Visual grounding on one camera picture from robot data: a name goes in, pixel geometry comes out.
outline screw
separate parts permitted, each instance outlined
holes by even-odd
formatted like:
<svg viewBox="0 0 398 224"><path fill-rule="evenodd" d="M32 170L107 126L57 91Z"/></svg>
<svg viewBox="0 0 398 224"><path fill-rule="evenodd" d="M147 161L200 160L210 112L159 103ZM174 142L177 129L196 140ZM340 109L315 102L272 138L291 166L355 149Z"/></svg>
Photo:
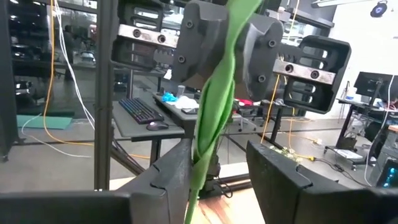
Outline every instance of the screw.
<svg viewBox="0 0 398 224"><path fill-rule="evenodd" d="M293 72L293 65L286 65L285 71L286 72Z"/></svg>
<svg viewBox="0 0 398 224"><path fill-rule="evenodd" d="M185 62L185 57L184 56L178 56L178 62L184 63Z"/></svg>
<svg viewBox="0 0 398 224"><path fill-rule="evenodd" d="M275 47L275 45L276 45L276 41L274 41L274 40L268 41L268 46L269 46L270 48Z"/></svg>
<svg viewBox="0 0 398 224"><path fill-rule="evenodd" d="M133 30L132 35L134 37L138 38L141 36L141 31L139 29L135 29L135 30Z"/></svg>
<svg viewBox="0 0 398 224"><path fill-rule="evenodd" d="M311 72L311 78L316 79L319 77L319 72L318 71L312 71Z"/></svg>
<svg viewBox="0 0 398 224"><path fill-rule="evenodd" d="M187 28L191 29L193 27L193 22L192 21L188 21L187 22Z"/></svg>
<svg viewBox="0 0 398 224"><path fill-rule="evenodd" d="M266 76L265 75L260 75L258 80L259 80L259 82L264 82L266 80Z"/></svg>
<svg viewBox="0 0 398 224"><path fill-rule="evenodd" d="M159 41L159 43L163 44L166 41L166 37L164 35L159 35L157 37L157 41Z"/></svg>

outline monitor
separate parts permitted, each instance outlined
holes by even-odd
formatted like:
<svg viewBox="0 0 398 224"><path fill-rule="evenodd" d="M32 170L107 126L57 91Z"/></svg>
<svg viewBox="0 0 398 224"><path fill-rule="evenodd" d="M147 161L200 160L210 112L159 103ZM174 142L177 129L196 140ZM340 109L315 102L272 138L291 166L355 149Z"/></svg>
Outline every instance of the monitor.
<svg viewBox="0 0 398 224"><path fill-rule="evenodd" d="M383 171L377 180L376 187L397 188L398 187L398 161L388 159Z"/></svg>
<svg viewBox="0 0 398 224"><path fill-rule="evenodd" d="M394 78L393 75L387 74L378 74L378 73L369 73L369 72L360 72L354 87L356 88L356 94L373 97L377 88L377 82L381 82L381 87L379 93L376 93L376 98L380 98L384 101L388 99L388 88L391 82L391 79ZM390 99L393 99L392 92L394 87L397 88L398 78L393 79L393 83L391 85L391 95Z"/></svg>

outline computer mouse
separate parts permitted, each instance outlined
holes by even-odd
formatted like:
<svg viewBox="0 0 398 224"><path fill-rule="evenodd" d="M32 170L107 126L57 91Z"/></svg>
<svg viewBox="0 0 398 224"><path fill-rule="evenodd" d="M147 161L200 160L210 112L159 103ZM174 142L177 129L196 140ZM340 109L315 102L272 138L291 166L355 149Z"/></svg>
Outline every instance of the computer mouse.
<svg viewBox="0 0 398 224"><path fill-rule="evenodd" d="M169 125L163 121L153 121L147 125L149 131L158 131L168 129Z"/></svg>

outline twisted green fabric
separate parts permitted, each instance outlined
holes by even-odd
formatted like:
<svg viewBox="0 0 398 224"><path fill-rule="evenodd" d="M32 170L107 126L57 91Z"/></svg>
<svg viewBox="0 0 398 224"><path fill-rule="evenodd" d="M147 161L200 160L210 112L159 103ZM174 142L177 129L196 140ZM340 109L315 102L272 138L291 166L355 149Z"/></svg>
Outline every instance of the twisted green fabric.
<svg viewBox="0 0 398 224"><path fill-rule="evenodd" d="M229 0L228 32L223 58L212 76L203 87L197 121L197 137L193 153L193 175L191 195L185 217L185 224L190 224L199 190L205 183L211 155L216 140L221 134L230 114L234 101L234 47L244 25L259 7L262 0Z"/></svg>

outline white wall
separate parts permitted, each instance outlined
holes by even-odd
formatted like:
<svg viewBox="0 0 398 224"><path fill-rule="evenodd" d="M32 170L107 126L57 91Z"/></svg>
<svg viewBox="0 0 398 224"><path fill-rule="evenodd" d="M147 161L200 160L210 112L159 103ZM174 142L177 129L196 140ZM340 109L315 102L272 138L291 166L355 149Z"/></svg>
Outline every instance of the white wall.
<svg viewBox="0 0 398 224"><path fill-rule="evenodd" d="M388 11L381 18L372 18L370 12L376 4L377 1L367 1L337 7L335 26L329 37L349 42L352 48L337 97L341 96L347 81L354 85L359 72L398 75L398 39L393 39L398 36L398 1L394 1L396 7L389 3ZM327 114L308 112L305 116L310 119L338 118L340 109L341 105L335 102Z"/></svg>

